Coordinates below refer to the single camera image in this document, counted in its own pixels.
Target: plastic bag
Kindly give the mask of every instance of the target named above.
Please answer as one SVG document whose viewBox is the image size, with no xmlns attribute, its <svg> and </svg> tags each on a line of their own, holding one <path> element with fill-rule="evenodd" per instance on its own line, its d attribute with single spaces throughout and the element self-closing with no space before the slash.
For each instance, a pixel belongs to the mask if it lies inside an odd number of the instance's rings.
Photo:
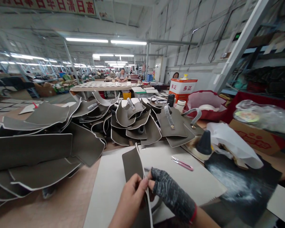
<svg viewBox="0 0 285 228">
<path fill-rule="evenodd" d="M 228 124 L 208 123 L 207 130 L 211 132 L 211 143 L 225 145 L 236 157 L 242 159 L 251 168 L 263 167 L 263 162 L 254 150 Z"/>
<path fill-rule="evenodd" d="M 285 109 L 271 104 L 243 100 L 236 105 L 233 117 L 258 128 L 285 133 Z"/>
</svg>

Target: bag handle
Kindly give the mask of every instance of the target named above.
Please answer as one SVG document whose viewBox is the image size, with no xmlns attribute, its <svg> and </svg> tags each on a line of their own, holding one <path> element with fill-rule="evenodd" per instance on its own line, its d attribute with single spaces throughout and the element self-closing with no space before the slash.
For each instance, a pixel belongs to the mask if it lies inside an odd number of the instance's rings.
<svg viewBox="0 0 285 228">
<path fill-rule="evenodd" d="M 193 129 L 195 129 L 195 126 L 194 124 L 196 124 L 196 122 L 200 119 L 200 117 L 202 116 L 202 111 L 198 108 L 193 108 L 193 109 L 190 109 L 188 111 L 186 111 L 185 113 L 182 113 L 182 116 L 186 116 L 192 112 L 196 111 L 197 112 L 197 115 L 196 117 L 191 121 L 190 125 Z"/>
<path fill-rule="evenodd" d="M 158 103 L 159 103 L 159 102 L 158 102 L 158 98 L 157 98 L 157 96 L 155 96 L 155 95 L 153 95 L 153 96 L 151 97 L 150 102 L 152 101 L 153 97 L 155 97 L 155 98 L 156 98 L 155 103 L 156 103 L 156 104 L 158 104 Z"/>
<path fill-rule="evenodd" d="M 166 105 L 164 107 L 164 110 L 165 110 L 165 114 L 166 114 L 166 116 L 168 118 L 168 122 L 169 122 L 169 125 L 171 127 L 171 130 L 174 130 L 174 122 L 173 122 L 173 119 L 172 119 L 172 117 L 170 115 L 170 112 L 171 112 L 170 106 Z"/>
<path fill-rule="evenodd" d="M 128 103 L 129 103 L 129 105 L 131 106 L 132 111 L 135 111 L 135 107 L 134 107 L 134 104 L 132 103 L 131 99 L 130 99 L 130 98 L 127 98 L 127 101 L 128 101 Z"/>
</svg>

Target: white plastic bag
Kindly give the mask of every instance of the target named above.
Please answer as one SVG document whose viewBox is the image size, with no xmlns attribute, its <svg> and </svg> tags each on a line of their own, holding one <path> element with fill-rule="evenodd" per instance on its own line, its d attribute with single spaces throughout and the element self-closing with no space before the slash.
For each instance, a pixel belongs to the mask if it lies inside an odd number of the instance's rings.
<svg viewBox="0 0 285 228">
<path fill-rule="evenodd" d="M 263 167 L 263 162 L 254 150 L 225 123 L 208 123 L 207 130 L 211 132 L 211 143 L 224 144 L 232 153 L 251 168 Z"/>
</svg>

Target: exit sign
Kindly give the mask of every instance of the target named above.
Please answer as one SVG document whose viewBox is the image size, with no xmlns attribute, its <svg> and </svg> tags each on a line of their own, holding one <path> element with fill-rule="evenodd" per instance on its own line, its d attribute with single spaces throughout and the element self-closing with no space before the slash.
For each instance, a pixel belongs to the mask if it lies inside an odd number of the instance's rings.
<svg viewBox="0 0 285 228">
<path fill-rule="evenodd" d="M 237 41 L 240 38 L 241 33 L 242 32 L 236 33 L 235 37 L 233 38 L 233 41 Z"/>
</svg>

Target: hand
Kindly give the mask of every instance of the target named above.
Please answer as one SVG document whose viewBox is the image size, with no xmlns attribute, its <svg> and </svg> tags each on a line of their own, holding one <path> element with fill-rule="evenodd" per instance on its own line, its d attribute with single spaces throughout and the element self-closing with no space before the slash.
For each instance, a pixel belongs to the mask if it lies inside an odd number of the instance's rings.
<svg viewBox="0 0 285 228">
<path fill-rule="evenodd" d="M 193 222 L 197 211 L 195 202 L 166 171 L 152 167 L 148 179 L 152 193 L 158 195 L 173 214 L 186 223 Z"/>
<path fill-rule="evenodd" d="M 138 174 L 130 178 L 124 185 L 109 228 L 128 228 L 133 225 L 147 187 L 148 178 L 142 180 Z"/>
</svg>

